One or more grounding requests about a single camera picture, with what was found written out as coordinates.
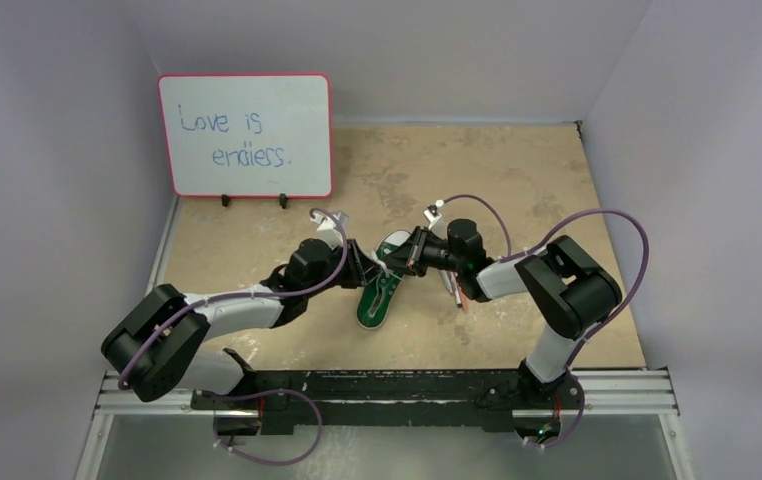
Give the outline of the white shoelace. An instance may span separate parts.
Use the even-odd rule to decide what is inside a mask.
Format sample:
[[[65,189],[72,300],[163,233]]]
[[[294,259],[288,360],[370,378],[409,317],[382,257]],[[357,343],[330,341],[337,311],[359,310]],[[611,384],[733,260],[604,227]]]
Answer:
[[[379,245],[370,254],[370,259],[374,262],[378,270],[378,274],[376,275],[374,282],[376,284],[376,289],[379,292],[393,291],[402,281],[402,278],[385,263],[384,258],[391,252],[391,247],[384,247]]]

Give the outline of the green canvas sneaker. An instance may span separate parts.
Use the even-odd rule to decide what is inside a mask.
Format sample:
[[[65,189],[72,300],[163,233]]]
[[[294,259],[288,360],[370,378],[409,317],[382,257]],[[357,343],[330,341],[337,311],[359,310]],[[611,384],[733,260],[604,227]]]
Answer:
[[[385,263],[385,257],[404,244],[409,236],[406,230],[388,234],[373,250],[372,259]],[[357,322],[363,328],[372,330],[384,324],[393,295],[406,277],[404,269],[388,267],[364,286],[356,310]]]

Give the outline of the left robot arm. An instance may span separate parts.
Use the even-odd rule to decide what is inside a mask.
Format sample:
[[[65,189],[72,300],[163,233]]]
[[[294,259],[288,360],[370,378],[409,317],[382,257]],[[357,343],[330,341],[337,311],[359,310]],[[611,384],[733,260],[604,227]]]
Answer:
[[[306,311],[312,297],[334,287],[363,287],[382,271],[353,239],[335,247],[306,239],[287,263],[244,290],[193,295],[171,284],[155,287],[105,337],[100,352],[119,373],[121,388],[151,402],[181,383],[208,339],[284,326]]]

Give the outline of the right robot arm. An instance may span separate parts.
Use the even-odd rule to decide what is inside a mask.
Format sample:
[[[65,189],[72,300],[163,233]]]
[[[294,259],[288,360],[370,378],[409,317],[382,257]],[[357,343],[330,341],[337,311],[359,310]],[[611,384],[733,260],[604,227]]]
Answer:
[[[451,221],[444,237],[417,227],[381,261],[410,276],[422,277],[430,268],[449,271],[463,295],[479,303],[529,294],[547,324],[520,364],[518,392],[533,407],[556,396],[557,380],[566,375],[582,335],[623,300],[613,277],[572,238],[562,235],[543,251],[515,260],[494,259],[468,219]]]

